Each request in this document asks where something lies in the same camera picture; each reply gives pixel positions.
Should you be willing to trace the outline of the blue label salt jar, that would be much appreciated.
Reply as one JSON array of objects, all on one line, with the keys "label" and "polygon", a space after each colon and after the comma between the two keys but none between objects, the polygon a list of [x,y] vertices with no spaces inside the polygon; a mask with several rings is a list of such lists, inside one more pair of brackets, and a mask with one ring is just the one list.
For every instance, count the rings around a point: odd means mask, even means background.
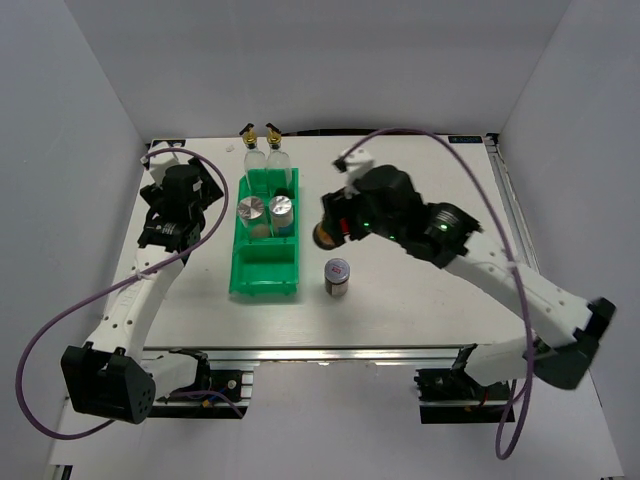
[{"label": "blue label salt jar", "polygon": [[271,227],[275,236],[288,237],[293,232],[294,208],[286,195],[274,196],[269,201]]}]

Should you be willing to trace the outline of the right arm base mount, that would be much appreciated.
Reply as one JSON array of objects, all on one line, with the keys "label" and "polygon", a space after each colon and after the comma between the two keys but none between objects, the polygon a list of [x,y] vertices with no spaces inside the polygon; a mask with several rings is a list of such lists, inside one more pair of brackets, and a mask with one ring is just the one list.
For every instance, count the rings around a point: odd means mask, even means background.
[{"label": "right arm base mount", "polygon": [[497,424],[511,394],[508,382],[484,387],[450,369],[419,369],[414,382],[423,425]]}]

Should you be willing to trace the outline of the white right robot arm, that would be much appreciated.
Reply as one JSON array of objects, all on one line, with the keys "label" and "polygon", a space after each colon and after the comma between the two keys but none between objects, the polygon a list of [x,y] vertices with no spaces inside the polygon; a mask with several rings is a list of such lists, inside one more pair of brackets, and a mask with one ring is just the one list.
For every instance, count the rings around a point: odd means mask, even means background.
[{"label": "white right robot arm", "polygon": [[450,203],[424,202],[409,175],[394,166],[369,169],[325,194],[321,204],[323,216],[313,232],[320,248],[376,234],[530,321],[531,344],[471,344],[459,350],[448,371],[419,375],[422,400],[479,400],[488,388],[527,374],[558,389],[578,387],[616,311],[613,303],[573,295],[509,259],[476,219]]}]

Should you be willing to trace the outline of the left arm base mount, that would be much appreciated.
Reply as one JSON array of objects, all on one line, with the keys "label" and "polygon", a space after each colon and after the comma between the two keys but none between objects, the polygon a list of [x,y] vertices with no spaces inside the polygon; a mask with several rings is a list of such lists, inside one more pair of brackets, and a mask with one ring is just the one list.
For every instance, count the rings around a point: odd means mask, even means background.
[{"label": "left arm base mount", "polygon": [[155,401],[150,418],[240,420],[247,413],[256,363],[210,363],[210,376],[200,389],[196,385],[172,392]]}]

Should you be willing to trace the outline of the clear glass oil bottle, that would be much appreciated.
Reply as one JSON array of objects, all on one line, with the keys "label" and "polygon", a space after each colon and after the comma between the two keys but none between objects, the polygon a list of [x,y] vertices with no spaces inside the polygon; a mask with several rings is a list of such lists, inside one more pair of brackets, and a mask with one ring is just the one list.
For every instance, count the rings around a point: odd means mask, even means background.
[{"label": "clear glass oil bottle", "polygon": [[254,131],[254,124],[247,123],[239,132],[246,151],[244,156],[244,170],[247,185],[254,195],[267,193],[265,154],[258,148],[258,137]]}]

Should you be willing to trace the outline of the small dark spice jar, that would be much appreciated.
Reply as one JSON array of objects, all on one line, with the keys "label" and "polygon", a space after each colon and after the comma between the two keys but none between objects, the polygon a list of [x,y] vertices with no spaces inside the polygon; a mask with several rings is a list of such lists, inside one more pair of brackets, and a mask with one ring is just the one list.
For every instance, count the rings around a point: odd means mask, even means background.
[{"label": "small dark spice jar", "polygon": [[343,296],[349,286],[350,265],[342,258],[332,258],[324,266],[324,285],[332,297]]}]

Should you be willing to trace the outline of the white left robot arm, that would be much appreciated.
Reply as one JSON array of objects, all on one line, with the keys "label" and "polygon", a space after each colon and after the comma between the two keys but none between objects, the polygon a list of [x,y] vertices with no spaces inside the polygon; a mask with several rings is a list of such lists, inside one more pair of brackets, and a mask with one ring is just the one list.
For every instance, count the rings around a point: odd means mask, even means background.
[{"label": "white left robot arm", "polygon": [[205,354],[176,349],[146,360],[143,350],[166,294],[201,242],[206,209],[226,197],[196,156],[149,162],[148,170],[154,181],[140,191],[149,210],[130,281],[117,288],[84,345],[67,347],[61,358],[76,412],[132,424],[145,420],[156,400],[176,391],[199,399],[210,390]]}]

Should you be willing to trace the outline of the red lid sauce jar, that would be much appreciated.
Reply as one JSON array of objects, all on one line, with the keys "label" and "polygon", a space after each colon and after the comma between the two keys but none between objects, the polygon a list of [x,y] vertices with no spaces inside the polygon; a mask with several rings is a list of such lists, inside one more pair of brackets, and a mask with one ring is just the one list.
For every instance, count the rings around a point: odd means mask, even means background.
[{"label": "red lid sauce jar", "polygon": [[345,244],[345,233],[341,222],[323,215],[312,232],[314,243],[323,250],[334,250]]}]

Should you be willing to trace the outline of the glass bottle with dark residue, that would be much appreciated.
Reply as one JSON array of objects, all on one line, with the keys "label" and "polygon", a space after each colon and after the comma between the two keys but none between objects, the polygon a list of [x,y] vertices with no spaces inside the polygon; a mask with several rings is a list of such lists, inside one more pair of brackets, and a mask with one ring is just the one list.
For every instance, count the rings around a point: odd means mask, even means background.
[{"label": "glass bottle with dark residue", "polygon": [[282,149],[282,133],[272,123],[266,124],[269,155],[267,157],[267,181],[272,197],[291,195],[293,180],[292,166],[289,155]]}]

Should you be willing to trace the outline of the white powder jar silver lid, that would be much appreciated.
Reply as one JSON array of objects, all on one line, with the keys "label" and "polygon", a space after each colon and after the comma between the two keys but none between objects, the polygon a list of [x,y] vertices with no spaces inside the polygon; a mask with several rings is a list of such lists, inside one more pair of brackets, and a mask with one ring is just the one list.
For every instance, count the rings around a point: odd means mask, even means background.
[{"label": "white powder jar silver lid", "polygon": [[268,238],[271,235],[264,202],[257,196],[242,198],[237,206],[237,216],[251,239]]}]

